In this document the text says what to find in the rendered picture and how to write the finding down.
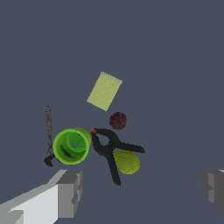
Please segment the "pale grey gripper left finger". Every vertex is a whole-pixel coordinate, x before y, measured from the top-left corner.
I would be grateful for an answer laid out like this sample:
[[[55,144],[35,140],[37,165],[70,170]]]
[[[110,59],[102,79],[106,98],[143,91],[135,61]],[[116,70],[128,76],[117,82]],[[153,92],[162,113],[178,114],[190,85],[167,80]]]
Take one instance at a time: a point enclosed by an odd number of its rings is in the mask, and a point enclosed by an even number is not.
[[[54,224],[73,218],[82,195],[82,171],[59,170],[45,185],[0,205],[0,224]]]

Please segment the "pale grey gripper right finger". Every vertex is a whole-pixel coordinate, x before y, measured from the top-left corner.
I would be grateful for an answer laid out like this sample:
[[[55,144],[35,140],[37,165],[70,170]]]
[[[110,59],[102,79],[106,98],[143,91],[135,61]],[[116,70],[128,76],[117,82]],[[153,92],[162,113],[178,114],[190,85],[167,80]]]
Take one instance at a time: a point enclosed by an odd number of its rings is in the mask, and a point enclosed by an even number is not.
[[[202,171],[200,178],[203,196],[224,214],[224,170]]]

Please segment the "green plastic cup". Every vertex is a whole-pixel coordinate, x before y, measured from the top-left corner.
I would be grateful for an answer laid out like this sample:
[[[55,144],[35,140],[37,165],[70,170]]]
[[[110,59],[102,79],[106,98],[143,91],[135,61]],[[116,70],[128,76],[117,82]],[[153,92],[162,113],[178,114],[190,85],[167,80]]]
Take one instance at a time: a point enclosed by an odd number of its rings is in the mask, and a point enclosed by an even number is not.
[[[64,129],[53,141],[55,157],[65,165],[77,165],[88,155],[91,136],[82,128]]]

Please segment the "black spring clamp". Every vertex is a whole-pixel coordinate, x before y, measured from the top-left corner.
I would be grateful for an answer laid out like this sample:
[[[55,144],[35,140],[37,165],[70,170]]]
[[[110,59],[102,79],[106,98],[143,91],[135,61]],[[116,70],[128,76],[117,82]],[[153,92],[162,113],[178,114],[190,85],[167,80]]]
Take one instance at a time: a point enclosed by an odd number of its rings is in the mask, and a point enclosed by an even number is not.
[[[108,144],[102,145],[98,135],[107,137]],[[112,179],[114,183],[119,186],[121,184],[121,180],[116,167],[116,161],[113,155],[113,151],[115,149],[119,149],[124,151],[145,153],[145,149],[142,146],[121,142],[118,135],[110,129],[91,129],[91,137],[94,150],[100,156],[103,156],[107,159]]]

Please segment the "dark red round plum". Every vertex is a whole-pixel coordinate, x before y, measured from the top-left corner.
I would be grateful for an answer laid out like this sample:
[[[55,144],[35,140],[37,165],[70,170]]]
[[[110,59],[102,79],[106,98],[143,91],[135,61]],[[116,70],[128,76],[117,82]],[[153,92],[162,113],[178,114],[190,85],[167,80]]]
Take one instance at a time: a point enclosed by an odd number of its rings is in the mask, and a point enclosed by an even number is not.
[[[122,130],[125,128],[127,116],[122,112],[115,112],[109,118],[109,124],[114,130]]]

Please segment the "pale yellow sponge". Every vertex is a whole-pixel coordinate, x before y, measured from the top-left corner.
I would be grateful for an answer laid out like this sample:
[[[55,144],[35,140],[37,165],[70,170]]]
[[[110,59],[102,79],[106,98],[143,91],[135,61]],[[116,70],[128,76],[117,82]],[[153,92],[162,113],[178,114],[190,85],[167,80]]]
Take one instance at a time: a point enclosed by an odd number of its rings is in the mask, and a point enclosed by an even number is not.
[[[107,111],[123,82],[116,77],[101,72],[94,87],[87,98],[87,102],[99,109]]]

